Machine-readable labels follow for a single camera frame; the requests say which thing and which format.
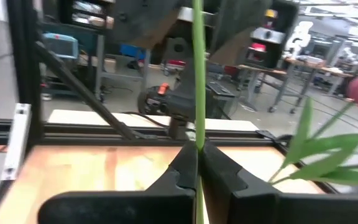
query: metal table leg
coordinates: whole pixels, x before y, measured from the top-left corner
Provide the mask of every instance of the metal table leg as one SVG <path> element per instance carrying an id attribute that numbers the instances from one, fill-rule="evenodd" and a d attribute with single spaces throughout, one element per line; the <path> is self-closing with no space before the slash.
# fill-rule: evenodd
<path id="1" fill-rule="evenodd" d="M 313 69 L 311 71 L 311 74 L 309 75 L 308 79 L 305 81 L 305 85 L 303 85 L 303 88 L 301 90 L 301 96 L 296 100 L 294 107 L 290 111 L 291 114 L 296 113 L 296 109 L 300 106 L 302 99 L 306 96 L 306 93 L 310 88 L 310 83 L 313 81 L 313 78 L 316 76 L 317 71 L 318 71 L 317 69 Z"/>
<path id="2" fill-rule="evenodd" d="M 142 83 L 141 83 L 141 90 L 144 91 L 147 88 L 147 77 L 149 74 L 149 64 L 150 64 L 150 58 L 151 58 L 151 51 L 149 49 L 146 50 L 145 53 L 145 58 L 144 58 L 144 64 L 143 64 L 143 72 L 142 72 Z"/>
<path id="3" fill-rule="evenodd" d="M 266 80 L 266 73 L 264 72 L 263 75 L 262 75 L 262 79 L 261 79 L 261 82 L 260 82 L 260 86 L 259 86 L 259 89 L 262 90 L 262 87 L 264 86 L 264 83 L 265 83 L 265 80 Z"/>
<path id="4" fill-rule="evenodd" d="M 102 83 L 102 72 L 104 63 L 104 36 L 98 35 L 98 48 L 96 49 L 96 56 L 98 58 L 98 66 L 96 67 L 96 80 L 94 94 L 95 97 L 101 100 L 101 83 Z"/>
<path id="5" fill-rule="evenodd" d="M 273 105 L 268 109 L 269 113 L 273 113 L 277 110 L 278 103 L 282 100 L 285 90 L 287 89 L 288 82 L 294 77 L 294 64 L 291 64 L 287 70 L 287 77 L 284 79 L 283 83 L 280 86 L 276 99 L 274 99 Z"/>
<path id="6" fill-rule="evenodd" d="M 248 77 L 248 75 L 249 75 L 249 72 L 250 72 L 250 71 L 248 71 L 248 70 L 246 70 L 246 69 L 242 69 L 242 70 L 241 70 L 240 82 L 239 82 L 239 84 L 238 84 L 238 86 L 237 86 L 237 90 L 238 90 L 238 91 L 241 91 L 241 90 L 244 89 L 244 83 L 245 83 L 246 80 L 247 80 L 247 77 Z"/>
<path id="7" fill-rule="evenodd" d="M 250 108 L 253 111 L 257 111 L 256 107 L 254 106 L 254 104 L 252 103 L 254 101 L 254 96 L 255 96 L 255 88 L 256 88 L 256 84 L 258 82 L 258 76 L 259 76 L 259 72 L 258 71 L 251 71 L 250 73 L 250 80 L 248 83 L 248 95 L 247 95 L 247 99 L 246 100 L 241 100 L 242 97 L 240 98 L 241 103 Z"/>
<path id="8" fill-rule="evenodd" d="M 333 83 L 333 85 L 330 87 L 328 93 L 324 94 L 323 96 L 330 96 L 330 97 L 337 98 L 337 96 L 335 96 L 334 93 L 335 93 L 336 89 L 338 88 L 338 86 L 342 84 L 342 82 L 343 82 L 343 77 L 336 77 L 336 80 Z"/>

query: black metal frame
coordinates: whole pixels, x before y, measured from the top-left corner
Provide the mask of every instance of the black metal frame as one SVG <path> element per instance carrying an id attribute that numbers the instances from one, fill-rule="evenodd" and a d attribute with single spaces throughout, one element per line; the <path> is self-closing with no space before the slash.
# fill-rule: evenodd
<path id="1" fill-rule="evenodd" d="M 7 144 L 9 129 L 12 121 L 0 119 L 0 144 Z M 38 145 L 81 145 L 81 146 L 183 146 L 185 140 L 162 139 L 138 139 L 125 140 L 109 126 L 96 125 L 67 125 L 45 123 L 45 134 L 40 138 Z M 146 135 L 166 136 L 165 128 L 133 128 Z M 221 131 L 207 130 L 207 137 L 216 146 L 232 147 L 274 147 L 278 152 L 285 155 L 288 148 L 277 142 L 267 131 Z M 304 163 L 295 164 L 297 168 Z M 0 203 L 13 181 L 0 182 Z M 327 183 L 315 182 L 315 184 L 328 194 L 339 192 Z"/>

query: wooden table surface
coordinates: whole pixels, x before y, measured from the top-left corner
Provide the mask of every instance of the wooden table surface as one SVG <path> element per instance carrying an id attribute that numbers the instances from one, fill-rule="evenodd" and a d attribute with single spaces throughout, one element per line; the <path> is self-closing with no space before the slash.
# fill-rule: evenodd
<path id="1" fill-rule="evenodd" d="M 283 156 L 273 147 L 220 147 L 262 180 L 279 168 Z M 0 205 L 0 224 L 36 224 L 41 204 L 78 190 L 144 190 L 163 174 L 179 147 L 37 146 Z M 277 178 L 296 170 L 289 166 Z M 314 183 L 287 180 L 283 192 L 323 194 Z M 208 222 L 204 206 L 204 221 Z"/>
<path id="2" fill-rule="evenodd" d="M 237 67 L 241 68 L 241 69 L 248 69 L 248 70 L 253 70 L 253 71 L 276 73 L 276 74 L 279 74 L 279 75 L 286 75 L 287 74 L 286 71 L 277 70 L 277 69 L 267 70 L 267 69 L 263 69 L 263 68 L 251 67 L 251 66 L 248 66 L 248 65 L 239 65 Z"/>
<path id="3" fill-rule="evenodd" d="M 290 62 L 294 65 L 302 65 L 302 66 L 306 66 L 309 68 L 319 69 L 324 72 L 329 72 L 330 74 L 337 76 L 337 77 L 353 77 L 353 75 L 334 70 L 334 68 L 332 68 L 332 67 L 330 67 L 330 68 L 325 67 L 324 64 L 322 64 L 322 63 L 309 63 L 309 62 L 300 61 L 300 60 L 297 60 L 294 58 L 286 58 L 285 61 Z"/>

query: desk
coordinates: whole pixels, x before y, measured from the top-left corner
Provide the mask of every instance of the desk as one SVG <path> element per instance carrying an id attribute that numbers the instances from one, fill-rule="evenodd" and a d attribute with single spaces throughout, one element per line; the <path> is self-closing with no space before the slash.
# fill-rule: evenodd
<path id="1" fill-rule="evenodd" d="M 152 127 L 144 118 L 114 114 L 128 125 Z M 165 116 L 150 116 L 160 122 Z M 95 112 L 55 110 L 50 122 L 105 124 Z M 208 129 L 257 129 L 249 121 L 209 119 Z M 144 190 L 163 174 L 180 147 L 122 146 L 36 146 L 20 175 L 0 204 L 0 224 L 36 224 L 41 204 L 53 195 L 74 190 Z M 249 172 L 267 180 L 280 167 L 284 157 L 273 147 L 220 147 Z M 296 170 L 288 166 L 277 177 Z M 283 192 L 323 194 L 314 183 L 287 180 L 275 186 Z M 204 222 L 208 216 L 204 205 Z"/>
<path id="2" fill-rule="evenodd" d="M 281 71 L 281 70 L 268 70 L 268 69 L 263 69 L 263 68 L 255 68 L 255 67 L 250 67 L 247 65 L 240 65 L 238 66 L 238 68 L 240 68 L 241 71 L 241 75 L 240 75 L 240 83 L 239 86 L 237 87 L 238 90 L 242 90 L 242 87 L 244 86 L 244 82 L 246 81 L 246 79 L 248 77 L 250 77 L 249 83 L 248 83 L 248 87 L 247 87 L 247 98 L 243 100 L 243 96 L 240 96 L 240 101 L 241 103 L 250 108 L 253 111 L 257 111 L 257 108 L 254 106 L 253 102 L 254 102 L 254 98 L 255 98 L 255 89 L 257 86 L 257 82 L 259 79 L 259 73 L 263 73 L 264 77 L 262 79 L 262 83 L 266 83 L 267 85 L 270 85 L 269 83 L 265 82 L 265 75 L 285 75 L 286 72 Z"/>
<path id="3" fill-rule="evenodd" d="M 343 79 L 346 78 L 346 77 L 353 77 L 353 75 L 339 72 L 339 71 L 337 71 L 337 70 L 335 70 L 335 69 L 333 69 L 333 68 L 323 67 L 323 68 L 321 68 L 321 71 L 328 72 L 328 73 L 330 73 L 330 74 L 332 74 L 333 76 L 336 77 L 335 82 L 334 82 L 333 85 L 330 87 L 330 89 L 329 89 L 328 93 L 326 94 L 326 96 L 334 96 L 334 92 L 336 91 L 336 89 L 338 88 L 338 86 L 339 86 L 340 84 L 342 84 Z"/>
<path id="4" fill-rule="evenodd" d="M 302 99 L 306 96 L 307 91 L 310 88 L 310 83 L 313 81 L 313 78 L 316 76 L 317 72 L 319 72 L 319 71 L 329 72 L 329 73 L 335 75 L 336 77 L 338 77 L 338 80 L 340 80 L 340 82 L 336 82 L 336 84 L 331 87 L 331 89 L 333 91 L 335 91 L 337 86 L 341 84 L 344 77 L 351 76 L 349 74 L 337 72 L 336 70 L 333 70 L 333 68 L 324 67 L 323 64 L 320 64 L 320 63 L 308 63 L 308 62 L 296 60 L 294 58 L 286 58 L 285 61 L 291 63 L 291 65 L 288 68 L 287 75 L 282 80 L 283 83 L 280 86 L 276 86 L 274 84 L 268 84 L 268 85 L 278 89 L 278 94 L 276 96 L 276 99 L 275 99 L 273 105 L 268 109 L 268 111 L 271 113 L 276 111 L 276 106 L 282 100 L 283 96 L 297 97 L 294 107 L 290 110 L 291 114 L 296 113 L 296 109 L 300 106 Z M 308 68 L 311 68 L 312 71 L 311 71 L 311 74 L 308 76 L 307 80 L 305 81 L 305 84 L 303 85 L 303 88 L 301 89 L 300 93 L 286 93 L 288 83 L 295 75 L 295 73 L 294 73 L 295 66 L 302 66 L 303 68 L 308 67 Z"/>

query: concrete floor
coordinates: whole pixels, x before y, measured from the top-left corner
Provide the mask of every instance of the concrete floor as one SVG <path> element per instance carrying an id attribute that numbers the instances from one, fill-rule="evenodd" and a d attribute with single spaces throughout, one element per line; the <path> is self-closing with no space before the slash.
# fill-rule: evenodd
<path id="1" fill-rule="evenodd" d="M 10 52 L 10 43 L 6 24 L 0 23 L 0 55 Z M 5 57 L 0 60 L 0 118 L 12 118 L 12 111 L 16 103 L 16 84 L 14 80 L 14 68 L 12 66 L 12 57 Z M 139 82 L 114 80 L 108 81 L 112 89 L 106 96 L 106 107 L 112 112 L 136 111 L 136 96 L 139 93 Z M 173 77 L 162 75 L 161 71 L 150 69 L 150 75 L 147 80 L 148 86 L 159 85 L 162 82 L 173 84 Z M 223 83 L 234 93 L 234 86 L 229 83 Z M 296 83 L 290 85 L 293 89 L 299 89 Z M 275 113 L 268 113 L 267 109 L 273 103 L 276 91 L 268 86 L 264 86 L 261 94 L 255 100 L 255 105 L 259 109 L 257 113 L 245 110 L 241 105 L 234 105 L 230 112 L 232 119 L 248 120 L 253 122 L 260 129 L 267 129 L 274 135 L 293 133 L 299 119 L 298 114 L 290 114 L 290 103 L 295 102 L 294 98 L 285 98 L 281 102 Z M 313 129 L 320 127 L 332 114 L 342 108 L 345 102 L 335 98 L 322 96 L 321 92 L 311 90 L 309 95 L 315 100 Z M 83 110 L 90 111 L 88 106 L 81 101 L 73 99 L 55 98 L 52 101 L 44 102 L 44 119 L 46 120 L 50 113 L 55 109 Z M 325 134 L 326 136 L 344 133 L 358 133 L 358 108 L 351 109 L 342 121 L 335 124 Z M 0 154 L 0 172 L 4 155 Z M 354 155 L 347 163 L 358 163 L 358 154 Z M 347 186 L 336 186 L 341 192 L 351 193 L 355 188 Z"/>

